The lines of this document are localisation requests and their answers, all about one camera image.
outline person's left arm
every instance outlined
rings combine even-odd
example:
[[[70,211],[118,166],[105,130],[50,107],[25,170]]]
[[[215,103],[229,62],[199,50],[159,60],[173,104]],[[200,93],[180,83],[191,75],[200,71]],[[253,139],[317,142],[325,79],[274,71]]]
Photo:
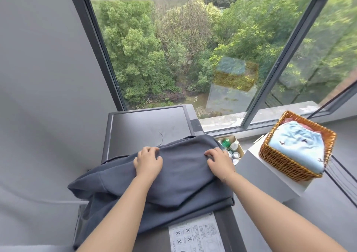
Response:
[[[156,147],[144,147],[134,159],[136,177],[118,202],[78,248],[78,252],[131,252],[147,192],[163,167]]]

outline dark gray garment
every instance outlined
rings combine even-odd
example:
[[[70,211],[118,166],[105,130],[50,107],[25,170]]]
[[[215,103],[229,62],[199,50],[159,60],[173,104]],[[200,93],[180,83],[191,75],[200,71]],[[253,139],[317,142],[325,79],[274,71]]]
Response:
[[[159,153],[163,169],[147,194],[139,233],[167,226],[233,205],[233,192],[217,179],[207,165],[204,152],[219,146],[209,135],[184,138]],[[68,188],[80,199],[89,200],[84,217],[88,221],[76,240],[83,243],[125,192],[136,176],[137,153],[112,160],[82,175]]]

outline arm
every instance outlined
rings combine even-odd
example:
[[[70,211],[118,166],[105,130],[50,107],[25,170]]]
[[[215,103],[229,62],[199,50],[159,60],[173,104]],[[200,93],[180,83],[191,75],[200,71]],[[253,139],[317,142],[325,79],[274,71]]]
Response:
[[[163,167],[163,159],[156,159],[155,151],[158,148],[144,147],[138,152],[134,159],[136,177],[77,252],[132,251],[147,192]]]
[[[205,154],[213,156],[215,161],[208,159],[208,166],[234,191],[272,251],[346,252],[318,227],[236,173],[226,151],[215,148]]]

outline laundry basket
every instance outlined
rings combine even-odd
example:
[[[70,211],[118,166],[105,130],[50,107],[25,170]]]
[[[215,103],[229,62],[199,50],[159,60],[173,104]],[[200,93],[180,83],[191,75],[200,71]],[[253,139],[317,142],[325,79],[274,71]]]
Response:
[[[322,173],[316,174],[312,172],[311,170],[307,169],[306,167],[303,167],[299,163],[290,159],[288,156],[282,154],[278,150],[273,149],[271,146],[268,145],[271,137],[273,136],[273,133],[285,118],[292,118],[298,123],[305,124],[314,131],[321,133],[325,146],[324,167],[326,168],[326,165],[332,152],[333,145],[336,140],[336,133],[291,111],[285,111],[284,114],[280,117],[279,121],[268,133],[268,136],[265,138],[263,144],[260,147],[259,156],[268,164],[278,169],[280,172],[284,173],[294,181],[308,181],[313,178],[321,178]]]

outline basket rim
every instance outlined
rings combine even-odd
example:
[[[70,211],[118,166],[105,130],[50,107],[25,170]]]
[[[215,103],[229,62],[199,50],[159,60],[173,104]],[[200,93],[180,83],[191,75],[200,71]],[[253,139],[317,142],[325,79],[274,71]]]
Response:
[[[268,148],[270,151],[273,151],[274,153],[276,154],[279,154],[279,155],[282,155],[285,159],[287,159],[289,162],[293,163],[294,165],[304,169],[307,173],[310,173],[312,175],[314,175],[315,177],[317,178],[321,178],[322,177],[322,173],[320,174],[317,174],[317,173],[314,173],[312,172],[311,170],[307,169],[306,167],[302,166],[301,164],[297,163],[296,161],[292,160],[291,158],[289,158],[288,156],[286,156],[285,154],[281,153],[280,151],[272,148],[271,146],[268,145],[268,143],[270,142],[270,139],[273,135],[273,133],[275,132],[275,130],[280,126],[280,123],[286,118],[286,115],[287,114],[292,114],[298,118],[304,118],[298,114],[295,114],[294,112],[292,111],[289,111],[289,110],[286,110],[282,115],[281,117],[279,118],[278,122],[274,125],[274,127],[270,130],[270,132],[268,133],[268,135],[266,136],[266,138],[264,139],[264,142],[262,144],[262,147],[264,146],[265,148]],[[308,122],[314,124],[314,125],[317,125],[319,126],[319,128],[323,129],[325,132],[328,132],[331,134],[331,136],[336,136],[336,133],[332,130],[329,130],[328,128],[325,128],[321,125],[319,125],[318,123],[315,123],[315,122],[312,122],[311,120],[309,119],[306,119]],[[326,162],[324,162],[324,168],[326,168],[327,166],[327,163],[328,163],[328,160]]]

